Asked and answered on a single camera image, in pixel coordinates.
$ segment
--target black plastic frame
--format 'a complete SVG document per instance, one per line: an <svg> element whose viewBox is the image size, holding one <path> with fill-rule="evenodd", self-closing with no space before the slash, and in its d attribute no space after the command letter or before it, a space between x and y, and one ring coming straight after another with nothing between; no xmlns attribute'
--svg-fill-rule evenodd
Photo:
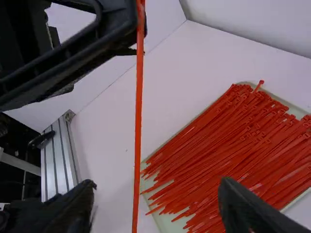
<svg viewBox="0 0 311 233"><path fill-rule="evenodd" d="M218 202L226 233L311 233L232 178L222 178Z"/></svg>
<svg viewBox="0 0 311 233"><path fill-rule="evenodd" d="M96 18L61 46L2 78L0 111L58 95L63 87L77 82L112 57L124 55L124 50L136 43L135 0L53 2L95 13Z"/></svg>

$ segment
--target white wall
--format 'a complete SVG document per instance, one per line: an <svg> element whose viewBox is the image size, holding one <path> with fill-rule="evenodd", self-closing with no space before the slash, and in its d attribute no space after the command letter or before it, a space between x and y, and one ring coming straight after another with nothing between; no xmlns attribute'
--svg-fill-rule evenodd
<svg viewBox="0 0 311 233"><path fill-rule="evenodd" d="M94 19L93 14L57 4L53 4L47 10L47 14L49 24L58 28L61 42ZM146 54L186 20L178 0L148 0L146 1L146 14L148 24L148 36L145 40ZM73 92L6 113L41 132L68 109L75 113L81 111L130 69L135 62L135 56L115 57L80 80Z"/></svg>
<svg viewBox="0 0 311 233"><path fill-rule="evenodd" d="M142 159L232 83L264 79L268 91L311 109L310 59L190 21L145 57L144 72ZM135 90L132 68L71 124L82 177L98 184L95 233L131 231ZM139 233L158 232L142 199L139 211Z"/></svg>
<svg viewBox="0 0 311 233"><path fill-rule="evenodd" d="M180 0L190 20L311 58L309 0Z"/></svg>

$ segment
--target white table surface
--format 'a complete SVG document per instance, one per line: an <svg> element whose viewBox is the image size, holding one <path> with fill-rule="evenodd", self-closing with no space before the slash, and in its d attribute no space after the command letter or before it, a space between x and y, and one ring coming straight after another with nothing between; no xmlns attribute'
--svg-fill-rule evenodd
<svg viewBox="0 0 311 233"><path fill-rule="evenodd" d="M142 160L232 83L264 79L266 90L311 109L310 59L190 21L145 57L144 70ZM71 125L82 176L98 184L96 233L131 232L135 73L126 72ZM140 200L139 232L158 232Z"/></svg>

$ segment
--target metal profile rail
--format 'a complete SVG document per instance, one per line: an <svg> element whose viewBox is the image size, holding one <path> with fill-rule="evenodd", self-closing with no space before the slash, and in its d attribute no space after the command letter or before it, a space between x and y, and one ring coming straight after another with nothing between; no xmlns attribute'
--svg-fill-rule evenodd
<svg viewBox="0 0 311 233"><path fill-rule="evenodd" d="M41 149L41 198L46 201L57 193L64 194L80 181L75 148L70 129L74 113L68 110L44 132L55 136Z"/></svg>

